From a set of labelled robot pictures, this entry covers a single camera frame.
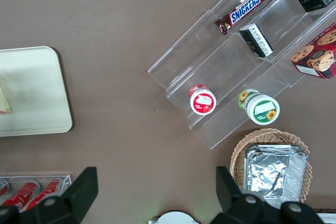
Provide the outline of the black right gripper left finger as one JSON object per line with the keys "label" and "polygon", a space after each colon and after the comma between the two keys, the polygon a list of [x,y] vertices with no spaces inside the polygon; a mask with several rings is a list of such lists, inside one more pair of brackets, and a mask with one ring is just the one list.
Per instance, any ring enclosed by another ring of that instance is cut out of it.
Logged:
{"label": "black right gripper left finger", "polygon": [[36,223],[81,223],[97,195],[97,168],[87,167],[62,195],[34,207]]}

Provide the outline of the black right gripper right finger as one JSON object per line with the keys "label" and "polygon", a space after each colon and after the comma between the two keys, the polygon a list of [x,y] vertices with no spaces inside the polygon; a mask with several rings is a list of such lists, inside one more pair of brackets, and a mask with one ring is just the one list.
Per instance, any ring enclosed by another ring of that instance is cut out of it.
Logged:
{"label": "black right gripper right finger", "polygon": [[252,194],[243,194],[225,166],[216,167],[216,194],[222,213],[216,223],[259,223],[264,212],[263,201]]}

